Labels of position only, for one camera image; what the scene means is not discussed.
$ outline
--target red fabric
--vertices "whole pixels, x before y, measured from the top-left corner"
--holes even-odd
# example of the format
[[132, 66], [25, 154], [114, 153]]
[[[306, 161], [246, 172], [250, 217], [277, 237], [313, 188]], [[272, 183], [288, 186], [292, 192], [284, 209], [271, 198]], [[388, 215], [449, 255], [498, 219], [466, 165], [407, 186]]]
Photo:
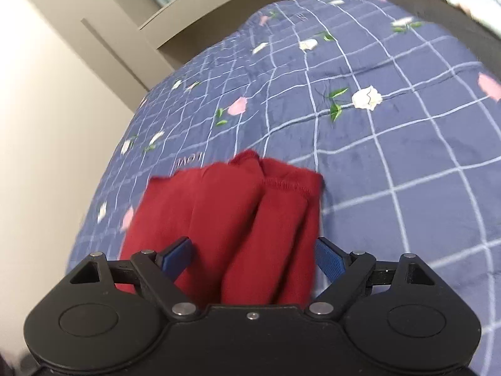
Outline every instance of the red fabric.
[[122, 259], [181, 236], [194, 261], [177, 279], [199, 306], [306, 304], [314, 276], [322, 176], [254, 151], [228, 164], [152, 178], [127, 231]]

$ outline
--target pink flower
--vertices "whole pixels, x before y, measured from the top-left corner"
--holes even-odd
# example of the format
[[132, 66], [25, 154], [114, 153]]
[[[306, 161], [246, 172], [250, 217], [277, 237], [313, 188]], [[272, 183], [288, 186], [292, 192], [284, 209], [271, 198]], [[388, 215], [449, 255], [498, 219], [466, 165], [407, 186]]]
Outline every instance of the pink flower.
[[262, 15], [261, 16], [261, 19], [259, 20], [259, 25], [262, 27], [264, 26], [267, 21], [270, 19], [271, 17], [267, 16], [267, 15]]
[[233, 103], [230, 107], [228, 107], [228, 114], [231, 116], [238, 116], [239, 114], [245, 112], [246, 108], [247, 108], [247, 97], [239, 97], [238, 99], [235, 100], [235, 103]]
[[492, 77], [478, 74], [478, 86], [495, 102], [501, 99], [501, 85]]
[[130, 207], [125, 213], [124, 218], [122, 220], [122, 227], [120, 228], [121, 232], [125, 232], [127, 229], [129, 229], [133, 217], [134, 217], [134, 208]]

